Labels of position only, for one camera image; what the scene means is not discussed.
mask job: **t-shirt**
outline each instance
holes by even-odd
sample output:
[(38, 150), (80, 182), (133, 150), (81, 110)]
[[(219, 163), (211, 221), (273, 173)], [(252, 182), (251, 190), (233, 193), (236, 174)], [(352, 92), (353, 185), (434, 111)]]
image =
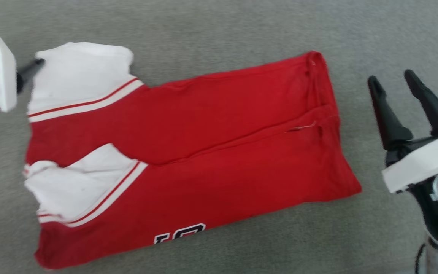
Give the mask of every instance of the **t-shirt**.
[(43, 267), (360, 192), (318, 52), (153, 88), (122, 47), (37, 57), (25, 185), (40, 202)]

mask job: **loose white thread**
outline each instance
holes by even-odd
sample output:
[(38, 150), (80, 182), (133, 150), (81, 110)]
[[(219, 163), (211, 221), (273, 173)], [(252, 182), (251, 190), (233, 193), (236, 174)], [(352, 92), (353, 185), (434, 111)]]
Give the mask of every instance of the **loose white thread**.
[(301, 130), (302, 128), (313, 127), (313, 126), (315, 126), (316, 123), (317, 123), (317, 121), (314, 121), (310, 126), (303, 126), (303, 127), (294, 127), (294, 128), (290, 128), (288, 131), (285, 131), (285, 133), (287, 133), (287, 132), (289, 132), (289, 131), (297, 131), (297, 130)]

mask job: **gray fabric surface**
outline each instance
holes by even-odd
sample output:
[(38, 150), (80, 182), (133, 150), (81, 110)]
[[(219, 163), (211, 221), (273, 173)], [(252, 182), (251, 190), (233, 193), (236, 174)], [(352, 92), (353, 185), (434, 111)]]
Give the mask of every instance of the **gray fabric surface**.
[[(403, 123), (430, 129), (410, 95), (412, 68), (438, 95), (438, 0), (0, 0), (0, 36), (19, 64), (69, 41), (122, 45), (148, 85), (322, 52), (342, 119), (342, 145), (363, 193), (304, 204), (110, 256), (63, 274), (390, 273), (413, 267), (424, 240), (408, 194), (389, 194), (366, 80), (376, 75)], [(0, 113), (0, 274), (44, 273), (37, 203), (21, 170), (27, 90)]]

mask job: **red fabric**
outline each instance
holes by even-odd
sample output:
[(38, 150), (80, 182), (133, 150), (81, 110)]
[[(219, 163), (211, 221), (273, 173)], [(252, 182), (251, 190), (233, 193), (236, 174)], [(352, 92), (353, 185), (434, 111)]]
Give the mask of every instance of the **red fabric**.
[(27, 162), (78, 161), (112, 143), (150, 165), (101, 215), (42, 223), (38, 262), (59, 269), (303, 202), (361, 191), (339, 142), (320, 53), (156, 88), (101, 109), (31, 124)]

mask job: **red stripe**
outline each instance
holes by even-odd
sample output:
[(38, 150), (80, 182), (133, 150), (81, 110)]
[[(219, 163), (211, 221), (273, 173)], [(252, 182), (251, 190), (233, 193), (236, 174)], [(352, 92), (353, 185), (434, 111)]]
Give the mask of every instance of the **red stripe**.
[(40, 112), (38, 112), (38, 113), (30, 114), (30, 115), (28, 115), (28, 116), (29, 116), (29, 117), (33, 117), (33, 116), (38, 116), (38, 115), (42, 115), (42, 114), (49, 113), (49, 112), (59, 111), (59, 110), (62, 110), (62, 109), (68, 109), (68, 108), (80, 107), (80, 106), (87, 106), (87, 105), (92, 105), (92, 104), (95, 104), (95, 103), (99, 103), (99, 102), (104, 101), (104, 100), (106, 100), (107, 98), (113, 96), (113, 95), (116, 94), (118, 91), (122, 90), (122, 89), (125, 88), (127, 85), (129, 85), (130, 83), (133, 83), (133, 82), (136, 81), (136, 80), (138, 80), (138, 78), (134, 78), (134, 79), (132, 79), (132, 80), (129, 80), (126, 84), (120, 86), (117, 90), (113, 91), (111, 94), (109, 94), (109, 95), (107, 95), (106, 97), (101, 98), (101, 99), (99, 99), (99, 100), (91, 101), (91, 102), (85, 102), (85, 103), (80, 103), (80, 104), (74, 104), (74, 105), (68, 105), (68, 106), (59, 107), (59, 108), (54, 108), (54, 109), (49, 109), (49, 110), (44, 110), (44, 111), (40, 111)]
[[(94, 213), (115, 191), (116, 191), (116, 189), (118, 189), (119, 188), (119, 186), (121, 185), (121, 184), (123, 184), (123, 182), (124, 181), (126, 181), (126, 179), (131, 175), (131, 173), (133, 173), (134, 172), (134, 170), (138, 167), (138, 165), (139, 165), (139, 163), (140, 162), (137, 162), (136, 163), (136, 165), (133, 167), (133, 169), (126, 175), (126, 177), (124, 177), (122, 180), (121, 180), (121, 182), (119, 182), (119, 184), (113, 189), (113, 191), (111, 191), (107, 196), (106, 196), (106, 198), (104, 198), (104, 200), (102, 200), (91, 212), (89, 212), (89, 213), (87, 213), (84, 217), (82, 217), (82, 218), (80, 218), (80, 219), (78, 219), (78, 220), (75, 220), (75, 221), (72, 221), (72, 222), (66, 222), (67, 224), (73, 224), (73, 223), (76, 223), (76, 222), (79, 222), (79, 221), (81, 221), (81, 220), (83, 220), (83, 219), (85, 219), (85, 218), (87, 218), (87, 217), (89, 217), (89, 215), (91, 215), (92, 213)], [(43, 214), (43, 215), (38, 215), (38, 217), (46, 217), (46, 216), (56, 216), (56, 215), (53, 215), (53, 214)]]

